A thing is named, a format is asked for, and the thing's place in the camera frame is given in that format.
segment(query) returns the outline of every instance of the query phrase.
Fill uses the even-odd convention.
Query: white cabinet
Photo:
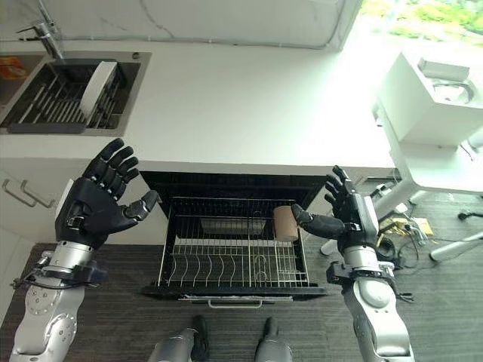
[[[22,274],[32,246],[31,241],[0,228],[0,325],[14,295],[10,283]]]
[[[32,198],[20,189],[22,181],[27,180],[26,190],[49,204],[50,208],[36,203],[29,207],[9,195],[5,190],[0,192],[0,226],[34,242],[55,242],[54,220],[57,204],[69,178],[76,179],[82,174],[88,161],[83,160],[2,160],[0,182],[8,179],[8,191],[13,192],[26,202]],[[148,191],[147,184],[141,176],[132,180],[121,204],[129,204],[142,197]],[[141,224],[125,232],[113,234],[108,242],[111,244],[162,244],[168,224],[160,206],[156,205],[152,214]]]

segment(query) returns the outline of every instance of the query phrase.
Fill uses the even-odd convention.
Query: faucet
[[[20,40],[40,40],[47,53],[49,53],[56,60],[63,60],[62,48],[58,41],[60,38],[60,30],[52,19],[51,15],[48,13],[48,10],[42,0],[38,0],[38,9],[40,10],[44,19],[36,20],[29,26],[17,30],[17,33],[34,30],[36,37],[21,38]]]

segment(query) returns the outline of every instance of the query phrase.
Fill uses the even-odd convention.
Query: wire rack
[[[11,124],[83,124],[93,129],[115,128],[116,118],[111,116],[122,83],[118,76],[103,90],[89,119],[79,108],[96,67],[97,64],[73,66],[61,72],[46,66],[39,74],[38,81],[33,81],[24,92],[12,115],[2,122],[2,127]]]
[[[158,285],[306,287],[300,240],[275,238],[273,209],[292,200],[173,198]]]

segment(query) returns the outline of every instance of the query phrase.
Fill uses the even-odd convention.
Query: black panel
[[[169,215],[174,196],[294,200],[307,208],[320,192],[325,176],[239,175],[142,171],[141,176],[162,199]]]

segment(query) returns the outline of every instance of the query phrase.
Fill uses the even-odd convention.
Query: dishwasher drawer
[[[142,293],[213,308],[326,295],[309,280],[300,233],[276,240],[273,209],[294,202],[173,197],[158,280]]]

